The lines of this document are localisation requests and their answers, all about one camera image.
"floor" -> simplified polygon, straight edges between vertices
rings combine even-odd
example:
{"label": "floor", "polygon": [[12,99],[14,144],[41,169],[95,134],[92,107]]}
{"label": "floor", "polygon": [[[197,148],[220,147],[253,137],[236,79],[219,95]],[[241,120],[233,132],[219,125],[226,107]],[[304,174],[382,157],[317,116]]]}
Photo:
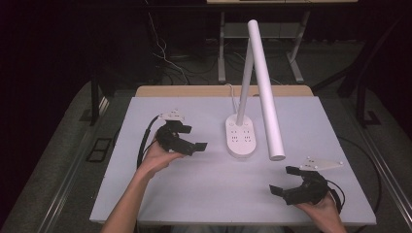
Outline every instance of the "floor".
{"label": "floor", "polygon": [[[217,85],[217,44],[208,42],[205,57],[193,58],[184,51],[173,50],[169,58],[177,66],[164,65],[158,84]],[[286,51],[292,42],[265,40],[263,42],[272,84],[295,84]],[[358,55],[363,44],[359,42],[304,43],[297,62],[306,85],[312,86],[348,66]],[[240,84],[246,41],[232,40],[225,45],[226,81]],[[393,172],[395,180],[405,196],[412,196],[409,178],[412,171],[412,144],[382,106],[379,99],[367,93],[366,108],[373,111],[381,121],[367,129],[359,127],[354,120],[355,97],[341,99],[336,94],[340,81],[319,90],[326,114],[345,151],[372,208],[376,207],[377,225],[367,226],[362,232],[410,232],[408,225],[394,199],[389,183],[379,178],[368,155],[379,153]],[[89,126],[90,86],[85,85],[73,99],[65,117],[54,133],[41,161],[36,167],[26,188],[21,193],[1,232],[98,232],[101,225],[88,220],[94,200],[110,161],[110,154],[121,127],[130,98],[135,90],[118,90],[113,97],[101,102],[101,117],[94,126]],[[100,163],[86,162],[97,139],[111,139],[106,158]],[[157,228],[144,229],[159,232]],[[294,232],[318,232],[313,226],[292,227]],[[357,227],[348,227],[350,232],[359,232]]]}

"white power strip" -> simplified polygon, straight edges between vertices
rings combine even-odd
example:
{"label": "white power strip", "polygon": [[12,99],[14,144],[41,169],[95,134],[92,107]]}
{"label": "white power strip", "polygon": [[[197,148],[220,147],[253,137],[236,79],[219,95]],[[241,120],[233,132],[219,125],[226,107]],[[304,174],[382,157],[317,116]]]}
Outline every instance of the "white power strip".
{"label": "white power strip", "polygon": [[248,158],[257,147],[254,124],[247,116],[243,116],[243,124],[236,124],[237,115],[226,120],[226,141],[229,152],[236,158]]}

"lamp base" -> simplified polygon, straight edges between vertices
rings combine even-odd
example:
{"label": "lamp base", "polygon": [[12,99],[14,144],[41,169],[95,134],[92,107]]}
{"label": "lamp base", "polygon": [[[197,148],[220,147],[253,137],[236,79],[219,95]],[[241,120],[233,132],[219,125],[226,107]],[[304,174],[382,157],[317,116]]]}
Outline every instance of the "lamp base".
{"label": "lamp base", "polygon": [[243,116],[242,125],[236,124],[237,115],[226,120],[226,142],[229,153],[235,158],[248,158],[257,147],[254,124],[247,116]]}

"white desk lamp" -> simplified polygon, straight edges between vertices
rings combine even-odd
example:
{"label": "white desk lamp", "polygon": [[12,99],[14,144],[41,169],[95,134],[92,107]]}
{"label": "white desk lamp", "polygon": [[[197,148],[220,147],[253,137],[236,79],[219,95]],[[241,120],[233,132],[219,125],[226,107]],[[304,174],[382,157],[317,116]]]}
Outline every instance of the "white desk lamp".
{"label": "white desk lamp", "polygon": [[242,90],[239,111],[226,120],[226,141],[231,155],[237,158],[248,158],[256,148],[255,130],[250,118],[245,116],[246,100],[251,82],[252,70],[255,65],[257,86],[263,114],[266,140],[269,149],[269,159],[280,161],[285,159],[282,137],[276,115],[275,103],[261,44],[258,23],[248,22],[249,43],[246,52],[245,69],[243,73]]}

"table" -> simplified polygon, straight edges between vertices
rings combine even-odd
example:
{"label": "table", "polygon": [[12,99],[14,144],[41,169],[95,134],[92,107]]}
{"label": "table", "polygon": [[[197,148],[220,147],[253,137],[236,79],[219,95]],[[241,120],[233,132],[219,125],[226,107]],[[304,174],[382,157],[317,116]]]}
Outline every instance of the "table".
{"label": "table", "polygon": [[[318,3],[345,3],[358,2],[358,0],[273,0],[273,1],[256,1],[256,0],[207,0],[208,4],[267,4],[281,5],[286,3],[306,3],[308,5]],[[294,44],[290,52],[287,52],[287,59],[291,65],[294,79],[297,83],[304,83],[303,76],[297,65],[296,56],[299,50],[303,34],[306,29],[306,24],[310,16],[309,11],[305,11],[300,22],[278,22],[278,23],[260,23],[261,38],[293,38]],[[225,68],[224,68],[224,38],[249,38],[247,24],[238,22],[226,22],[224,20],[224,12],[221,12],[220,25],[220,40],[219,40],[219,58],[218,58],[218,79],[219,83],[225,83]]]}
{"label": "table", "polygon": [[[138,217],[140,224],[311,224],[306,214],[287,206],[269,191],[270,184],[283,188],[301,185],[301,178],[286,174],[285,167],[298,166],[307,155],[344,163],[342,168],[321,173],[345,191],[343,222],[375,224],[375,215],[319,99],[312,96],[307,86],[272,89],[275,95],[281,95],[275,98],[287,154],[281,162],[269,161],[267,155],[259,99],[253,97],[258,93],[256,86],[251,86],[246,114],[254,121],[257,150],[246,161],[230,156],[225,146],[224,121],[233,111],[229,86],[140,87],[139,97],[130,102],[90,220],[104,222],[124,192],[133,176],[137,150],[149,121],[159,111],[177,107],[186,116],[184,124],[192,126],[191,133],[181,137],[191,142],[207,142],[208,148],[173,161],[155,175],[145,193]],[[234,90],[238,95],[239,86]],[[163,123],[158,120],[153,131]]]}

